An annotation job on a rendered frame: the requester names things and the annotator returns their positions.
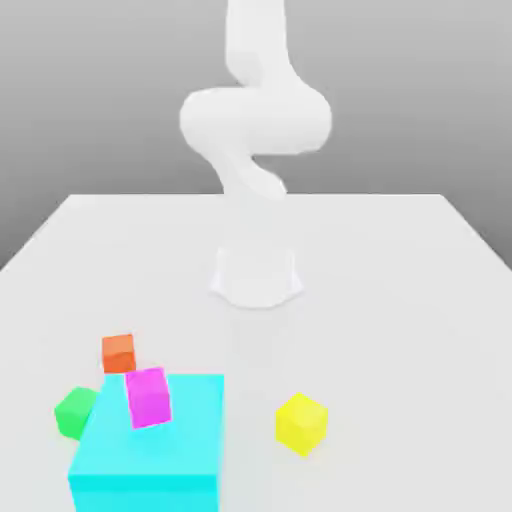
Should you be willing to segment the small orange cube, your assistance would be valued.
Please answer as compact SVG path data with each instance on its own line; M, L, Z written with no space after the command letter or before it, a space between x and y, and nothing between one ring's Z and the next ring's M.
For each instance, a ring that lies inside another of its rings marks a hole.
M102 362L105 374L135 371L136 358L133 335L104 337L102 339Z

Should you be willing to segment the small yellow cube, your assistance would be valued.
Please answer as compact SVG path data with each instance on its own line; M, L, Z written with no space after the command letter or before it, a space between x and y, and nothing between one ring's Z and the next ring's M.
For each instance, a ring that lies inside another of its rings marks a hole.
M328 409L296 393L275 415L275 438L295 453L307 456L326 436Z

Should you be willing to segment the small magenta cube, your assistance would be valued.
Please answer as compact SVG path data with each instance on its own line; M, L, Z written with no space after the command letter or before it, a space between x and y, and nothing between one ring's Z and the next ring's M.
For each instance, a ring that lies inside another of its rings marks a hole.
M133 429L146 428L172 420L170 391L162 367L126 373L125 387Z

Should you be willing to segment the small green cube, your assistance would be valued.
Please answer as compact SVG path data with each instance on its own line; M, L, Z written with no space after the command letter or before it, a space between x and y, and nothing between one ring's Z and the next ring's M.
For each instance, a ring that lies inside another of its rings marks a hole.
M81 439L97 396L97 391L77 386L55 407L57 427L64 437Z

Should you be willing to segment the large cyan box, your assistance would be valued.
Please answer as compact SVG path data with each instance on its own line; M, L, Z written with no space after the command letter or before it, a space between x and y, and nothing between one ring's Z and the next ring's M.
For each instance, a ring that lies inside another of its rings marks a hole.
M104 380L68 472L75 512L219 512L224 377L167 379L173 418L142 429L123 377Z

